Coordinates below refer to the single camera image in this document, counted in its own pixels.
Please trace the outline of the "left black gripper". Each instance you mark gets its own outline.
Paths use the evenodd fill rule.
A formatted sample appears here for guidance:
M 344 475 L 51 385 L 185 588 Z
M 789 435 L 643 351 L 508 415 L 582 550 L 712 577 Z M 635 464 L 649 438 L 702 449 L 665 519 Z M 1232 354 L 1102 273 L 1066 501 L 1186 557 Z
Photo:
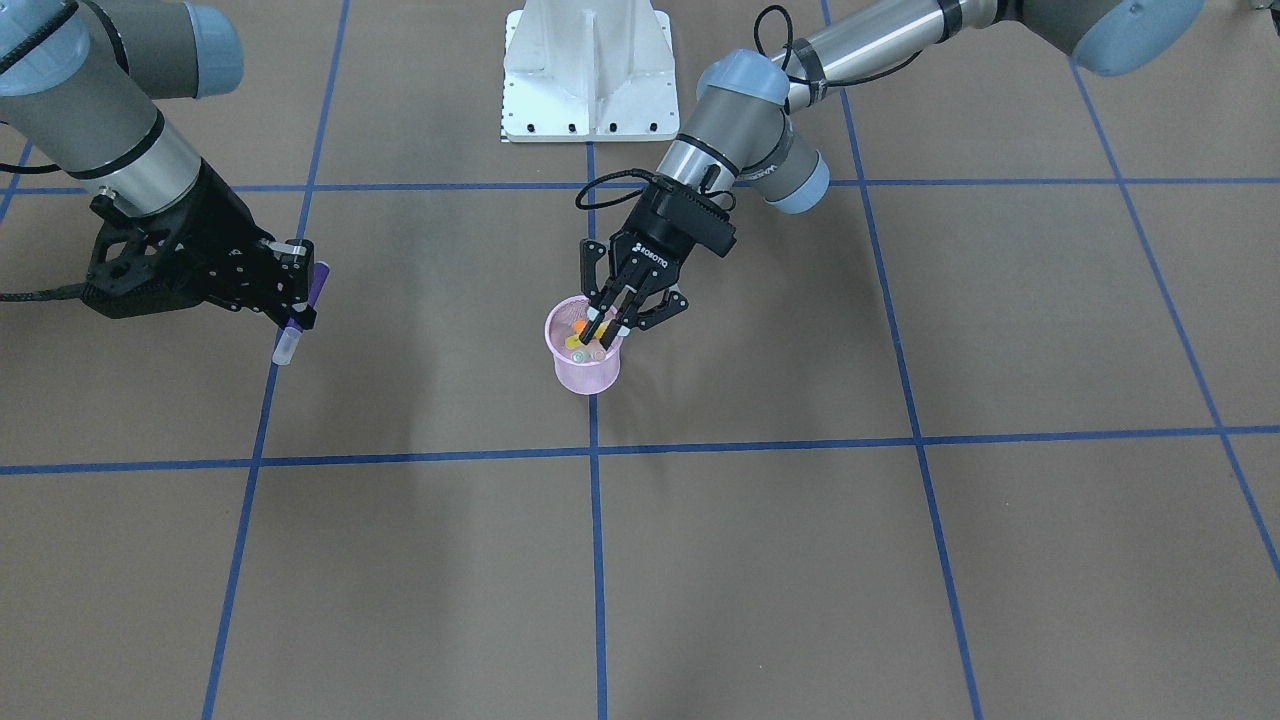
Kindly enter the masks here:
M 588 297 L 588 325 L 580 340 L 588 342 L 605 325 L 602 347 L 609 351 L 621 334 L 652 329 L 682 313 L 689 301 L 672 286 L 694 247 L 701 245 L 724 258 L 735 243 L 735 227 L 724 209 L 664 176 L 650 179 L 611 237 L 611 274 L 604 287 L 598 286 L 594 268 L 580 272 Z M 658 291 L 663 291 L 660 302 L 641 311 Z

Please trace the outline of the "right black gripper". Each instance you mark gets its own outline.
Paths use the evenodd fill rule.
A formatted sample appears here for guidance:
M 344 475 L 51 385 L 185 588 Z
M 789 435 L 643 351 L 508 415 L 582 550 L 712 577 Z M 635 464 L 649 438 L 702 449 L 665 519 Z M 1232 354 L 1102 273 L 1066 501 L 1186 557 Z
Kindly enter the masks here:
M 183 297 L 262 313 L 280 329 L 311 331 L 317 313 L 301 299 L 301 269 L 314 261 L 303 238 L 276 240 L 207 161 L 187 193 L 150 217 L 164 233 L 161 278 Z

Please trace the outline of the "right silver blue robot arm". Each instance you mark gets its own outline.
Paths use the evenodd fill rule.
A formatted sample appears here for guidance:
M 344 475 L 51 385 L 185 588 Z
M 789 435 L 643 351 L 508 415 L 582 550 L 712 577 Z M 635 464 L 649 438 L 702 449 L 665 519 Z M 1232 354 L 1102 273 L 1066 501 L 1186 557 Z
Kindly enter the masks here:
M 157 108 L 233 91 L 234 26 L 189 1 L 5 1 L 3 123 L 90 195 L 101 218 L 84 279 L 5 293 L 78 299 L 122 319 L 209 302 L 312 328 L 315 247 L 275 240 Z

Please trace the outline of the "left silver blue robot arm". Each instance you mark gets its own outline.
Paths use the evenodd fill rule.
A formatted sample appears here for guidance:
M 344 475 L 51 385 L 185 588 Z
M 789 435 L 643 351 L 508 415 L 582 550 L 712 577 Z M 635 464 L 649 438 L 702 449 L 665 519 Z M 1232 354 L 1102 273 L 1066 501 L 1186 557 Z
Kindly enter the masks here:
M 829 186 L 820 152 L 794 115 L 832 91 L 904 69 L 968 28 L 1016 22 L 1097 76 L 1123 76 L 1170 49 L 1202 10 L 1199 1 L 878 1 L 769 54 L 739 49 L 709 65 L 692 114 L 681 123 L 634 208 L 607 243 L 581 243 L 581 345 L 611 348 L 687 307 L 678 274 L 703 246 L 735 245 L 732 186 L 754 187 L 774 209 L 812 209 Z

